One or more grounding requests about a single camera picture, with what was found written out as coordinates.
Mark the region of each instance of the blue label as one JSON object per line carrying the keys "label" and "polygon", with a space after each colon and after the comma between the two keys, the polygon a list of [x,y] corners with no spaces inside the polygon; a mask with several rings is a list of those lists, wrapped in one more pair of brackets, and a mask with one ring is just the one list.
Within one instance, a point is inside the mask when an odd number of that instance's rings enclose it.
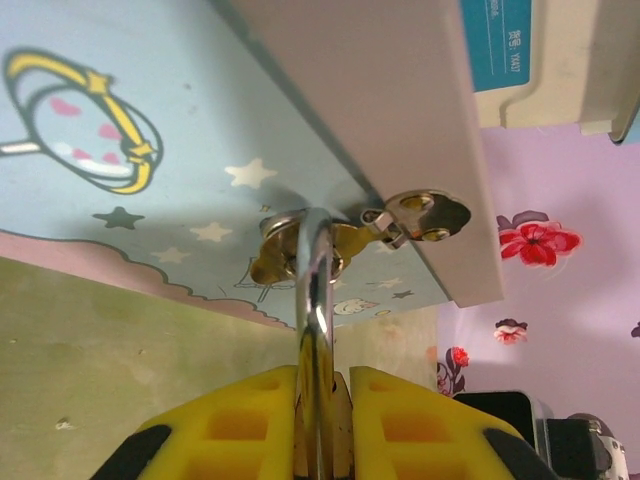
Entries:
{"label": "blue label", "polygon": [[532,0],[460,0],[476,92],[529,81],[531,3]]}

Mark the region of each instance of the flower decal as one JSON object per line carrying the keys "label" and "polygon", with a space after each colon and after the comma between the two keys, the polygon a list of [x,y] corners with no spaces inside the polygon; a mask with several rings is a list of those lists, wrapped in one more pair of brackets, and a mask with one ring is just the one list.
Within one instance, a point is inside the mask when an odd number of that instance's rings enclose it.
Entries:
{"label": "flower decal", "polygon": [[500,343],[513,345],[517,342],[527,341],[527,327],[525,322],[516,322],[513,318],[505,318],[496,323],[496,331],[493,336]]}
{"label": "flower decal", "polygon": [[463,392],[465,387],[463,368],[469,366],[469,355],[462,347],[447,350],[445,362],[438,362],[438,392],[453,396]]}
{"label": "flower decal", "polygon": [[558,256],[567,256],[582,244],[577,233],[549,221],[545,213],[519,213],[509,222],[498,217],[501,255],[504,260],[519,256],[528,266],[554,267]]}

